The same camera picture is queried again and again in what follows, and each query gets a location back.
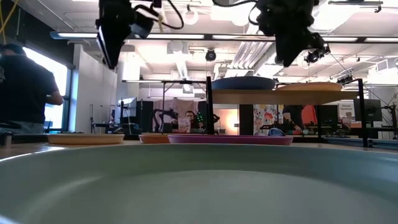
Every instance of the window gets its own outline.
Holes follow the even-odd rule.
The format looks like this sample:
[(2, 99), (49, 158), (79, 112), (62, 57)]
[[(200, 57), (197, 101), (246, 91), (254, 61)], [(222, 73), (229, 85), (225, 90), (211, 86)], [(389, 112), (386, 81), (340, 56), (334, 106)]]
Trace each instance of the window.
[(58, 89), (63, 96), (63, 104), (57, 105), (45, 105), (45, 123), (44, 128), (50, 128), (52, 130), (63, 130), (67, 129), (67, 112), (69, 105), (69, 93), (68, 87), (70, 82), (70, 70), (61, 63), (58, 63), (51, 58), (48, 58), (32, 49), (24, 47), (27, 57), (32, 59), (34, 62), (46, 68), (48, 71), (54, 74), (55, 82), (57, 83)]

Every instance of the pink plate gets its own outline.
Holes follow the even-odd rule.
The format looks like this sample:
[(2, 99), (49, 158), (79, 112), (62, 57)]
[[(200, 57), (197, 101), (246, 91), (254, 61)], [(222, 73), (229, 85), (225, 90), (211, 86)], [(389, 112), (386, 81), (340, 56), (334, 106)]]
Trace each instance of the pink plate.
[(205, 144), (263, 144), (289, 146), (293, 137), (285, 136), (218, 136), (218, 135), (168, 135), (170, 143)]

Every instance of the yellow cable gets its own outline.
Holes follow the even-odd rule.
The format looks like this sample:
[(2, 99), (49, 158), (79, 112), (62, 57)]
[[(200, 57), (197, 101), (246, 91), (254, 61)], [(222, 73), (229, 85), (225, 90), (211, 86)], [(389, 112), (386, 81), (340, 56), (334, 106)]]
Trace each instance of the yellow cable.
[(163, 31), (163, 16), (159, 14), (159, 16), (157, 17), (157, 23), (159, 25), (159, 30), (161, 33), (164, 33)]
[[(2, 19), (1, 0), (0, 0), (0, 20), (1, 20), (1, 26), (4, 26), (4, 21), (3, 21), (3, 19)], [(2, 41), (3, 41), (3, 44), (6, 44), (6, 43), (7, 43), (7, 40), (6, 40), (6, 31), (4, 30), (4, 32), (1, 32), (1, 33), (2, 33)]]
[(1, 26), (0, 33), (4, 30), (4, 28), (6, 28), (8, 20), (10, 20), (12, 13), (15, 11), (15, 8), (18, 5), (18, 2), (19, 2), (19, 0), (15, 0), (14, 5), (12, 6), (12, 9), (11, 9), (10, 13), (8, 14), (6, 20), (4, 21), (4, 25)]

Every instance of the orange plate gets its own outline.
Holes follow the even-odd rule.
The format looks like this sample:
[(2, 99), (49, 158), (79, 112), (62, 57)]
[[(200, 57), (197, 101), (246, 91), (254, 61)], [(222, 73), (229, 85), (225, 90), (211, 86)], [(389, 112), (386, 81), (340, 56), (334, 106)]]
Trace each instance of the orange plate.
[(140, 134), (139, 140), (144, 144), (168, 144), (167, 134)]
[(339, 83), (313, 82), (297, 83), (279, 87), (277, 90), (313, 90), (313, 91), (341, 91), (343, 88)]
[(120, 144), (124, 134), (49, 134), (47, 138), (52, 144)]

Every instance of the computer screen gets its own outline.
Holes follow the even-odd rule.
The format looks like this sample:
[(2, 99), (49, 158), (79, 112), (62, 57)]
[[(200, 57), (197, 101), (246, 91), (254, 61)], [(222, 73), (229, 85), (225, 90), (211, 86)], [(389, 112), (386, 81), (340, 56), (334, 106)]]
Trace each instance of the computer screen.
[(320, 105), (318, 108), (320, 110), (321, 125), (338, 123), (338, 105)]
[[(380, 100), (364, 100), (366, 121), (383, 121)], [(355, 121), (361, 121), (359, 99), (354, 100)]]

